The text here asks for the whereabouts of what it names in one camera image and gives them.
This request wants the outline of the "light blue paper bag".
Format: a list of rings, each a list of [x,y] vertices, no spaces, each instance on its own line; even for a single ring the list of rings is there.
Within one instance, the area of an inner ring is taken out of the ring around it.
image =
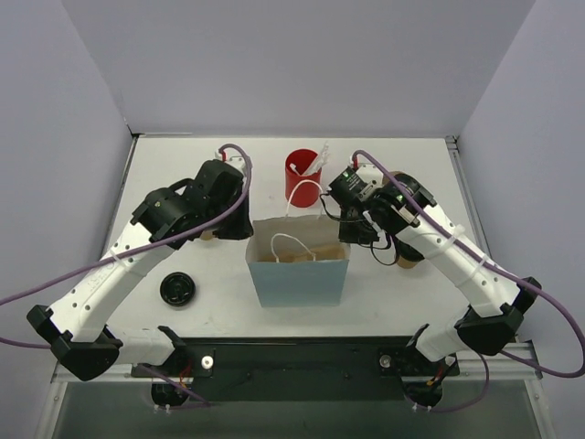
[[[338,224],[323,210],[294,217],[286,210],[277,218],[252,222],[254,233],[245,260],[263,307],[337,306],[341,302],[351,248],[338,239]],[[307,251],[325,245],[343,245],[347,258],[320,262],[259,262],[268,252]]]

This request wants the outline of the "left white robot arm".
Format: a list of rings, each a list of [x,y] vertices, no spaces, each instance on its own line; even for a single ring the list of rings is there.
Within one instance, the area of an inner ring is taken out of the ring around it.
[[[215,158],[195,177],[151,191],[102,256],[101,267],[58,301],[27,313],[61,366],[82,381],[116,364],[146,363],[166,376],[182,371],[186,344],[172,329],[124,329],[108,320],[143,278],[187,241],[205,231],[221,240],[252,236],[244,192],[248,173],[243,157]]]

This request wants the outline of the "brown paper coffee cup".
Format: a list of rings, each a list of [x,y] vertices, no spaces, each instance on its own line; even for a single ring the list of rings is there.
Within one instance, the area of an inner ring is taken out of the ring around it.
[[[409,270],[414,268],[418,263],[424,260],[424,257],[417,251],[400,250],[397,259],[398,267]]]

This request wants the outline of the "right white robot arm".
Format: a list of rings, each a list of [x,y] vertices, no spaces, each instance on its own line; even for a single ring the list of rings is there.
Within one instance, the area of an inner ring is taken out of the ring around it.
[[[387,235],[396,246],[397,263],[408,268],[428,261],[452,282],[468,306],[453,321],[423,325],[407,347],[408,367],[424,373],[437,361],[470,349],[493,356],[516,335],[536,301],[533,278],[509,280],[494,261],[454,224],[431,192],[414,177],[365,180],[347,167],[329,185],[328,195],[340,208],[340,241],[360,245]]]

